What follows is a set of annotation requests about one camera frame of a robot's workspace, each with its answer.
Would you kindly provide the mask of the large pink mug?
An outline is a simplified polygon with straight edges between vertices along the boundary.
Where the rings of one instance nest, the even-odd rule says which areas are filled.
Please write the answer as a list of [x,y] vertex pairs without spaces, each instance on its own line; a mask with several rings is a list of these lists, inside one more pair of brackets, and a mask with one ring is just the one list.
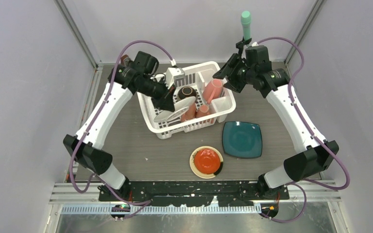
[[223,82],[219,79],[212,79],[204,88],[203,98],[207,104],[210,104],[212,100],[220,97],[222,90]]

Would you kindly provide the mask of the black patterned ceramic bowl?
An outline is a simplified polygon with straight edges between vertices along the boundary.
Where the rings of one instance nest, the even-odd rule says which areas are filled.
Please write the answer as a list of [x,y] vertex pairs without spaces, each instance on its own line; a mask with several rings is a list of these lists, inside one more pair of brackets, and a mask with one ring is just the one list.
[[177,98],[183,100],[189,97],[197,97],[197,92],[191,86],[183,86],[177,93]]

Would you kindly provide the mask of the white plastic dish rack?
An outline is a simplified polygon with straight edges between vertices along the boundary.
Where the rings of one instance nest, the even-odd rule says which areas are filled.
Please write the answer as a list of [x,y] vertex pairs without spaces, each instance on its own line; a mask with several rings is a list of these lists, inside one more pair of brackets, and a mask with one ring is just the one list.
[[[153,106],[152,98],[144,94],[137,94],[141,112],[149,130],[160,139],[170,138],[174,133],[190,132],[213,125],[215,122],[225,121],[227,115],[236,109],[236,101],[231,90],[224,88],[220,97],[207,104],[203,98],[204,88],[213,79],[213,75],[220,70],[218,63],[209,61],[193,66],[182,68],[185,77],[177,79],[174,83],[176,90],[173,95],[173,102],[176,111],[163,111]],[[189,97],[186,100],[177,98],[178,91],[183,86],[191,86],[197,92],[197,97]],[[203,104],[210,108],[210,115],[193,118],[192,120],[181,122],[184,114],[195,100],[196,110]]]

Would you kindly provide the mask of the small pink cup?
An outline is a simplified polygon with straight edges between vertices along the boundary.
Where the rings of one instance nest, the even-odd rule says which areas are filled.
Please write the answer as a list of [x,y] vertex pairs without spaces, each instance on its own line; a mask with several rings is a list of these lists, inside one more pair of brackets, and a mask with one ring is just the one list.
[[210,115],[210,108],[209,108],[208,105],[203,104],[197,110],[195,117],[196,118],[201,118],[201,117],[205,117],[205,116],[208,116],[208,115]]

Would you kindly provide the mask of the teal square plate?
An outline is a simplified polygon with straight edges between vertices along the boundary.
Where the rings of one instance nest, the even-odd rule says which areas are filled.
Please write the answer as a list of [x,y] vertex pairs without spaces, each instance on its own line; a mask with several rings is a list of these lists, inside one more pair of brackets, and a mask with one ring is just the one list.
[[227,121],[222,130],[222,148],[225,154],[241,159],[262,156],[261,128],[256,123]]

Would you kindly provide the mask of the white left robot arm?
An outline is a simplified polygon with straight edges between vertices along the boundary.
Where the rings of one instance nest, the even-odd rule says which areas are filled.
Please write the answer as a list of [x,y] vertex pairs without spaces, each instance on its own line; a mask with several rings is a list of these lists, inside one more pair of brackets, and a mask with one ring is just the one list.
[[153,106],[164,112],[174,113],[174,77],[179,74],[175,62],[161,78],[154,77],[158,60],[139,51],[128,64],[117,62],[105,86],[103,98],[85,124],[74,135],[67,134],[63,144],[77,162],[93,172],[111,188],[111,195],[118,201],[129,197],[128,178],[113,165],[113,156],[103,151],[104,142],[118,114],[133,97],[140,93],[152,99]]

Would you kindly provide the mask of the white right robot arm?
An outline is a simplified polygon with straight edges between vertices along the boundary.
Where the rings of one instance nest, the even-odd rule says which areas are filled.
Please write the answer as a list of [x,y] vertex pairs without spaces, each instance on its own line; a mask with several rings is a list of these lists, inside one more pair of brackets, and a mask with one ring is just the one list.
[[271,199],[277,188],[298,182],[328,169],[337,154],[336,141],[328,141],[319,131],[309,132],[295,108],[295,95],[289,94],[290,78],[281,68],[273,69],[267,47],[258,45],[239,49],[231,55],[222,68],[213,75],[214,79],[226,79],[225,88],[240,93],[245,85],[252,85],[274,108],[287,129],[296,154],[283,161],[278,168],[258,177],[258,194]]

